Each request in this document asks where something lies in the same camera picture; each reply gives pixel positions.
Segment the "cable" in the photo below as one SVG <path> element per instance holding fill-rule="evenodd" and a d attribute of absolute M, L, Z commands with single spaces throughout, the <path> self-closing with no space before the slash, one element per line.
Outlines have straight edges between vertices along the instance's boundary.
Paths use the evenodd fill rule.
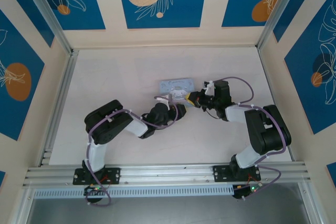
<path fill-rule="evenodd" d="M 247 81 L 245 81 L 245 80 L 242 79 L 242 78 L 235 77 L 235 76 L 225 77 L 225 78 L 223 78 L 223 79 L 219 79 L 219 80 L 217 80 L 217 81 L 221 81 L 221 80 L 224 81 L 224 80 L 227 80 L 227 79 L 237 79 L 237 80 L 239 80 L 239 81 L 244 82 L 244 83 L 245 83 L 246 85 L 248 85 L 248 87 L 250 88 L 250 90 L 251 90 L 251 98 L 248 99 L 248 100 L 246 100 L 246 101 L 240 102 L 240 103 L 246 103 L 246 102 L 252 101 L 252 99 L 254 98 L 254 90 L 253 90 L 252 86 L 250 85 L 250 83 L 248 83 Z"/>
<path fill-rule="evenodd" d="M 273 170 L 274 172 L 278 172 L 279 175 L 278 175 L 275 179 L 273 179 L 270 183 L 268 183 L 266 186 L 262 186 L 262 188 L 261 188 L 260 190 L 256 190 L 254 193 L 252 193 L 252 194 L 250 194 L 250 195 L 244 197 L 243 200 L 245 200 L 246 198 L 251 197 L 253 194 L 256 194 L 256 193 L 260 192 L 261 190 L 263 190 L 263 189 L 269 187 L 270 185 L 274 184 L 274 183 L 281 177 L 281 171 L 278 170 L 278 169 L 271 168 L 271 167 L 266 167 L 266 166 L 261 166 L 261 165 L 259 165 L 259 168 L 261 168 L 261 169 L 267 169 L 267 170 Z"/>
<path fill-rule="evenodd" d="M 155 124 L 146 122 L 146 121 L 143 120 L 140 116 L 134 114 L 134 113 L 131 112 L 130 110 L 122 109 L 122 110 L 115 111 L 115 112 L 111 113 L 110 115 L 106 116 L 104 119 L 102 119 L 100 122 L 98 122 L 94 127 L 92 127 L 92 129 L 89 131 L 89 134 L 88 134 L 89 142 L 88 142 L 88 147 L 87 147 L 87 149 L 86 149 L 87 168 L 88 168 L 88 170 L 90 171 L 92 177 L 95 179 L 96 183 L 100 186 L 100 188 L 104 191 L 104 193 L 107 195 L 107 197 L 108 197 L 108 199 L 109 199 L 109 202 L 108 202 L 107 204 L 103 204 L 103 205 L 99 205 L 99 204 L 91 204 L 91 203 L 88 201 L 88 195 L 86 195 L 85 200 L 87 201 L 87 203 L 88 203 L 89 205 L 92 205 L 92 206 L 95 206 L 95 207 L 107 207 L 107 206 L 109 206 L 109 205 L 112 204 L 112 199 L 111 199 L 110 194 L 107 192 L 106 188 L 102 185 L 102 183 L 99 181 L 99 179 L 96 177 L 96 175 L 94 174 L 94 172 L 93 172 L 93 170 L 92 170 L 91 164 L 90 164 L 89 154 L 90 154 L 90 148 L 91 148 L 91 143 L 92 143 L 92 134 L 93 134 L 93 132 L 94 132 L 94 131 L 95 131 L 101 124 L 103 124 L 105 121 L 107 121 L 108 119 L 110 119 L 110 118 L 112 118 L 113 116 L 115 116 L 115 115 L 117 115 L 117 114 L 119 114 L 119 113 L 122 113 L 122 112 L 126 112 L 126 113 L 132 115 L 133 117 L 139 119 L 139 120 L 142 121 L 143 123 L 148 124 L 148 125 L 153 126 L 153 127 L 156 127 L 156 128 L 158 128 L 158 129 L 165 129 L 165 128 L 170 127 L 171 125 L 173 125 L 173 124 L 177 121 L 178 110 L 177 110 L 177 106 L 176 106 L 176 104 L 175 104 L 173 101 L 171 101 L 170 99 L 166 98 L 166 97 L 155 96 L 154 98 L 155 98 L 155 99 L 156 99 L 156 98 L 162 98 L 162 99 L 165 99 L 165 100 L 169 101 L 169 102 L 175 107 L 176 116 L 175 116 L 174 120 L 173 120 L 170 124 L 168 124 L 168 125 L 164 125 L 164 126 L 155 125 Z"/>
<path fill-rule="evenodd" d="M 209 113 L 209 111 L 208 111 L 208 110 L 205 110 L 205 112 L 206 112 L 206 113 L 208 113 L 208 115 L 209 115 L 209 116 L 211 116 L 211 117 L 212 117 L 212 118 L 214 118 L 214 119 L 220 119 L 220 118 L 217 118 L 217 117 L 215 117 L 215 116 L 211 115 L 211 114 Z"/>

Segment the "white table surface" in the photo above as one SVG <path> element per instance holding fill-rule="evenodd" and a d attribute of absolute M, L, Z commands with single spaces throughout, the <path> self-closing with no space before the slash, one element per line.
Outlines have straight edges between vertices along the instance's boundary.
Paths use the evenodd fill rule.
<path fill-rule="evenodd" d="M 237 76 L 255 90 L 253 104 L 273 104 L 259 55 L 254 47 L 142 47 L 81 50 L 62 113 L 50 165 L 81 164 L 87 133 L 84 118 L 118 99 L 138 115 L 149 112 L 159 94 L 159 82 L 193 78 L 203 81 Z M 229 80 L 234 102 L 250 97 L 249 88 Z M 123 131 L 108 145 L 106 164 L 222 163 L 249 144 L 245 124 L 211 118 L 201 109 L 187 108 L 184 118 L 168 129 L 139 139 Z M 291 161 L 288 151 L 267 161 Z"/>

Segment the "metal bracket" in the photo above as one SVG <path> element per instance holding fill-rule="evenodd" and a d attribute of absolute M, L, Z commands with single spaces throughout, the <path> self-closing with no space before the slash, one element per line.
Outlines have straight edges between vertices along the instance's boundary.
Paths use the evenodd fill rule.
<path fill-rule="evenodd" d="M 215 182 L 247 182 L 250 177 L 253 177 L 257 181 L 261 180 L 259 168 L 255 166 L 239 169 L 233 174 L 229 165 L 215 165 L 213 172 Z"/>
<path fill-rule="evenodd" d="M 95 173 L 103 185 L 118 185 L 120 178 L 120 168 L 103 168 Z M 75 170 L 73 185 L 97 184 L 88 170 L 78 168 Z"/>

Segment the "metal frame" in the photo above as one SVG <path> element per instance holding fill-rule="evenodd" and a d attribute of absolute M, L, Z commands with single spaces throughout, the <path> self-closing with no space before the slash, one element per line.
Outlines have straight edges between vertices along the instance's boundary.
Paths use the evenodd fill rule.
<path fill-rule="evenodd" d="M 281 14 L 285 10 L 289 0 L 278 0 L 275 4 L 273 11 L 270 13 L 268 20 L 266 21 L 265 27 L 260 35 L 260 38 L 257 42 L 257 49 L 260 50 L 262 46 L 265 44 L 275 25 L 277 24 Z"/>
<path fill-rule="evenodd" d="M 71 55 L 72 48 L 70 46 L 70 43 L 63 33 L 63 29 L 61 25 L 59 24 L 54 12 L 51 10 L 47 0 L 33 0 L 34 4 L 42 14 L 43 18 L 47 22 L 48 26 L 50 27 L 51 31 L 55 34 L 55 37 L 60 42 L 63 49 L 68 53 L 68 55 Z"/>
<path fill-rule="evenodd" d="M 189 164 L 189 165 L 149 165 L 149 166 L 118 166 L 121 168 L 119 185 L 117 186 L 195 186 L 195 185 L 241 185 L 246 182 L 216 183 L 212 167 L 225 164 Z M 282 172 L 278 183 L 299 183 L 310 180 L 304 162 L 269 162 L 263 165 L 279 169 Z M 73 175 L 80 165 L 44 165 L 28 169 L 23 188 L 69 188 Z M 260 169 L 262 183 L 268 183 L 278 176 L 277 172 Z"/>

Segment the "purple cable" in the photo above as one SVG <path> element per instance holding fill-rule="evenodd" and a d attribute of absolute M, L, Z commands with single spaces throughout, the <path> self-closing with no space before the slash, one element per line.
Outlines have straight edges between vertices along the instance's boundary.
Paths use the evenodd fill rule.
<path fill-rule="evenodd" d="M 258 165 L 258 166 L 259 166 L 259 168 L 261 168 L 261 169 L 273 170 L 274 172 L 278 172 L 279 175 L 278 175 L 275 179 L 273 179 L 270 183 L 268 183 L 266 186 L 263 186 L 260 190 L 256 190 L 256 191 L 253 192 L 252 194 L 250 194 L 250 195 L 244 197 L 244 199 L 249 198 L 249 197 L 251 197 L 253 194 L 256 194 L 256 193 L 260 192 L 261 190 L 263 190 L 263 189 L 269 187 L 270 185 L 274 184 L 274 183 L 281 177 L 281 171 L 279 171 L 278 169 L 271 168 L 271 167 L 266 167 L 266 166 L 261 166 L 261 165 Z"/>
<path fill-rule="evenodd" d="M 156 98 L 162 98 L 162 99 L 165 99 L 167 101 L 169 101 L 170 103 L 173 104 L 174 108 L 175 108 L 175 111 L 176 111 L 176 116 L 173 120 L 173 122 L 171 122 L 170 124 L 168 125 L 164 125 L 164 126 L 159 126 L 159 125 L 155 125 L 155 124 L 152 124 L 152 123 L 149 123 L 149 122 L 146 122 L 145 120 L 143 120 L 140 116 L 134 114 L 133 112 L 129 111 L 129 110 L 126 110 L 126 109 L 122 109 L 122 110 L 118 110 L 118 111 L 115 111 L 113 112 L 112 114 L 106 116 L 104 119 L 102 119 L 100 122 L 98 122 L 94 127 L 92 127 L 92 129 L 89 131 L 89 143 L 88 143 L 88 147 L 86 149 L 86 159 L 87 159 L 87 166 L 88 166 L 88 170 L 90 171 L 92 177 L 95 179 L 95 181 L 97 182 L 97 184 L 102 188 L 102 190 L 104 191 L 104 193 L 107 195 L 107 197 L 109 198 L 109 202 L 107 204 L 103 204 L 103 205 L 98 205 L 98 204 L 91 204 L 89 201 L 88 201 L 88 196 L 91 194 L 91 192 L 93 191 L 90 191 L 87 193 L 86 197 L 85 197 L 85 200 L 88 202 L 88 204 L 91 204 L 93 206 L 96 206 L 96 207 L 107 207 L 109 205 L 111 205 L 112 203 L 112 199 L 111 199 L 111 196 L 110 194 L 107 192 L 107 190 L 105 189 L 105 187 L 102 185 L 102 183 L 99 181 L 99 179 L 96 177 L 96 175 L 94 174 L 93 170 L 92 170 L 92 167 L 91 167 L 91 164 L 90 164 L 90 160 L 89 160 L 89 154 L 90 154 L 90 147 L 91 147 L 91 142 L 92 142 L 92 134 L 93 132 L 101 125 L 103 124 L 105 121 L 107 121 L 108 119 L 110 119 L 111 117 L 119 114 L 119 113 L 122 113 L 122 112 L 126 112 L 126 113 L 129 113 L 131 114 L 132 116 L 134 116 L 135 118 L 141 120 L 143 123 L 145 124 L 148 124 L 150 126 L 153 126 L 153 127 L 156 127 L 158 129 L 165 129 L 167 127 L 170 127 L 171 125 L 173 125 L 176 120 L 177 120 L 177 117 L 178 117 L 178 110 L 177 110 L 177 106 L 174 102 L 172 102 L 171 100 L 169 100 L 168 98 L 166 97 L 161 97 L 161 96 L 155 96 L 154 97 L 155 99 Z"/>
<path fill-rule="evenodd" d="M 250 88 L 251 93 L 252 93 L 251 98 L 248 99 L 248 100 L 246 100 L 246 101 L 240 102 L 240 103 L 246 103 L 246 102 L 252 101 L 252 99 L 254 98 L 254 91 L 253 91 L 253 88 L 252 88 L 252 86 L 250 85 L 250 83 L 248 83 L 247 81 L 245 81 L 245 80 L 242 79 L 242 78 L 235 77 L 235 76 L 225 77 L 225 78 L 223 78 L 223 79 L 219 79 L 219 80 L 217 80 L 217 81 L 221 81 L 221 80 L 224 81 L 224 80 L 227 80 L 227 79 L 237 79 L 237 80 L 239 80 L 239 81 L 244 82 L 244 83 L 245 83 L 246 85 L 248 85 L 248 87 Z"/>

